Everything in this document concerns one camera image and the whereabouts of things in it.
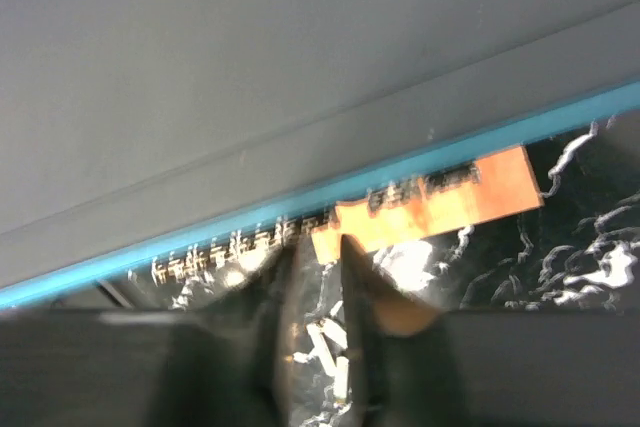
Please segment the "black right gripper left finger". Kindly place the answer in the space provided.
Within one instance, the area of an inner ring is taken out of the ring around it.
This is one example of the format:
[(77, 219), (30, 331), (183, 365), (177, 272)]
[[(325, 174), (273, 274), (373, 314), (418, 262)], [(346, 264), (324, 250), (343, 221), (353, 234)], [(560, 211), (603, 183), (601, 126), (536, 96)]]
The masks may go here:
[(287, 245), (202, 312), (201, 426), (287, 426), (299, 254)]

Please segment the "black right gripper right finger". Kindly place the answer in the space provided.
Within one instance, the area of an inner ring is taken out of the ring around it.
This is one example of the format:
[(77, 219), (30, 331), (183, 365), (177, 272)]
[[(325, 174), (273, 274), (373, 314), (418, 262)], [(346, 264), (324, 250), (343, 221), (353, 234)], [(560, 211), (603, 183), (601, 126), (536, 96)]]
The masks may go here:
[(439, 312), (398, 291), (350, 235), (340, 240), (350, 388), (361, 426), (443, 426), (418, 336)]

